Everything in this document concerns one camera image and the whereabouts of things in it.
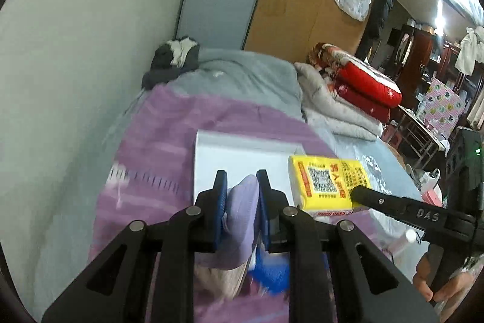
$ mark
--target folded red quilt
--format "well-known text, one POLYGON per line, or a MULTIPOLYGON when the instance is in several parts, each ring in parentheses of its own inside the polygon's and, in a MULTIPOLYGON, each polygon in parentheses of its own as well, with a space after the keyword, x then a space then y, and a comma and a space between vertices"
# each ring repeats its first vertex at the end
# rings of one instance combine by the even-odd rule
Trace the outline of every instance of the folded red quilt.
POLYGON ((352 87, 343 81, 334 81, 335 91, 346 101, 360 108, 368 115, 376 118, 382 123, 388 123, 390 120, 390 109, 385 107, 380 103, 375 103, 374 101, 366 98, 361 93, 355 91, 352 87))
POLYGON ((319 43, 309 54, 309 61, 318 70, 330 67, 338 80, 387 108, 396 107, 402 101, 395 82, 339 47, 319 43))

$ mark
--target open white box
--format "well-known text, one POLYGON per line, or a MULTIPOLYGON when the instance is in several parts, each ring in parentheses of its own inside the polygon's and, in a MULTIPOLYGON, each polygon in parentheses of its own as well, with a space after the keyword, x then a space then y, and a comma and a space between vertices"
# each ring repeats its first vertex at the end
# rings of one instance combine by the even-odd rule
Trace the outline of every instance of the open white box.
POLYGON ((199 130, 195 140, 193 201, 200 192, 213 187, 218 170, 227 172, 228 187, 232 188, 247 175, 264 169, 271 187, 284 192, 293 206, 289 157, 305 154, 301 144, 199 130))

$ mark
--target table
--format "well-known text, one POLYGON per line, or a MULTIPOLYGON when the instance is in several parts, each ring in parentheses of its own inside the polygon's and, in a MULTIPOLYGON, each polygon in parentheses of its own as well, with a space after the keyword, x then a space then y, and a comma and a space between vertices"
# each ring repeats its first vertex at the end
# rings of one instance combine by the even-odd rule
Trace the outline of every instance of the table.
POLYGON ((402 106, 398 106, 398 108, 403 112, 402 119, 385 142, 388 143, 397 132, 400 132, 402 139, 419 156, 417 162, 413 165, 415 168, 419 167, 425 157, 428 156, 427 161, 421 167, 422 169, 425 169, 437 152, 445 151, 444 144, 437 140, 434 134, 424 126, 422 121, 417 118, 413 111, 402 106))

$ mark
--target metal screw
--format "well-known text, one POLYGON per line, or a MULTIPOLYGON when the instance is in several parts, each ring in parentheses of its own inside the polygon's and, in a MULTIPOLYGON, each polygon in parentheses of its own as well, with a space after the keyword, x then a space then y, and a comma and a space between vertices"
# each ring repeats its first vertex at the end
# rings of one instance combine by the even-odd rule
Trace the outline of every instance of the metal screw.
POLYGON ((188 207, 185 212, 187 213, 187 215, 196 216, 202 212, 202 209, 197 206, 191 206, 191 207, 188 207))
POLYGON ((143 221, 132 221, 129 224, 129 230, 131 231, 140 231, 145 228, 145 224, 143 221))
POLYGON ((347 221, 347 220, 341 221, 339 226, 344 231, 352 231, 355 228, 355 225, 353 224, 353 222, 347 221))
POLYGON ((284 213, 284 215, 287 215, 287 216, 296 216, 298 214, 298 209, 296 207, 287 206, 287 207, 284 207, 282 212, 284 213))

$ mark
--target yellow package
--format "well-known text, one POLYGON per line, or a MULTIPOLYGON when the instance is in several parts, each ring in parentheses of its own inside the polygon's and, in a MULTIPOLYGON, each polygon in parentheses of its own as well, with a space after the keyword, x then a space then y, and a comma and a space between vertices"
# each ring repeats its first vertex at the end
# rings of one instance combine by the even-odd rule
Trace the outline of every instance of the yellow package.
POLYGON ((360 162, 296 155, 290 157, 289 168, 294 201, 308 214, 341 216, 364 208, 349 196, 358 185, 371 188, 360 162))

